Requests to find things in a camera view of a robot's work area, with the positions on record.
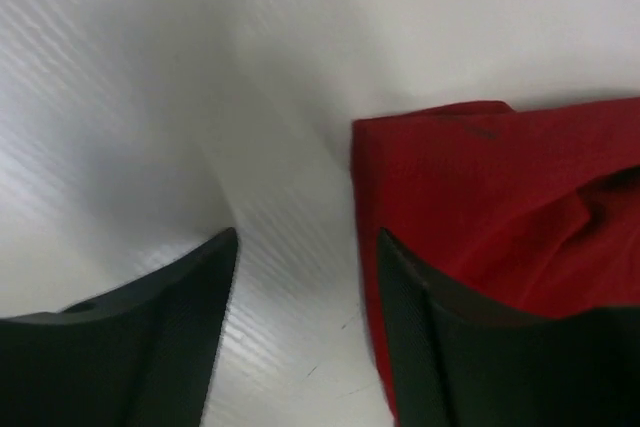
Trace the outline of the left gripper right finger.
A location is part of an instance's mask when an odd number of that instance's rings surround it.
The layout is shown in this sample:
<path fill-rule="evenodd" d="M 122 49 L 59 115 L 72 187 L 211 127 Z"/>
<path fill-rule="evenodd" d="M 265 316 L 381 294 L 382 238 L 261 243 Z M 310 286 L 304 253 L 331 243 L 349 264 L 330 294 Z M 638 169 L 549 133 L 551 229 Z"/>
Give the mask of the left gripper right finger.
<path fill-rule="evenodd" d="M 391 232 L 378 285 L 402 426 L 635 426 L 639 311 L 551 320 L 483 296 Z"/>

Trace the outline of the dark red t-shirt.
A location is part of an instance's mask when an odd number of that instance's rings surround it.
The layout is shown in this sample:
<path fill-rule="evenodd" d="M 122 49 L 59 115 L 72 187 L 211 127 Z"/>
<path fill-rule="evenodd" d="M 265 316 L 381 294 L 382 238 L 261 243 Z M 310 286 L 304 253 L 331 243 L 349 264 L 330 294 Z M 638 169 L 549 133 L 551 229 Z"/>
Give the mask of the dark red t-shirt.
<path fill-rule="evenodd" d="M 466 102 L 357 120 L 352 135 L 367 319 L 398 425 L 378 285 L 382 230 L 525 313 L 639 311 L 637 99 L 525 112 Z"/>

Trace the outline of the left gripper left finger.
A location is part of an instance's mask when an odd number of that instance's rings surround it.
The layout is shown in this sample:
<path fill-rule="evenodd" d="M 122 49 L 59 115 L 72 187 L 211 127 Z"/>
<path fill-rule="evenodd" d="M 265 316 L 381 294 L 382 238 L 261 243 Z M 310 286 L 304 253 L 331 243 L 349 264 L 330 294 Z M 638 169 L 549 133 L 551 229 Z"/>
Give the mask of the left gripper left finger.
<path fill-rule="evenodd" d="M 234 280 L 228 228 L 59 312 L 1 322 L 5 426 L 197 426 Z"/>

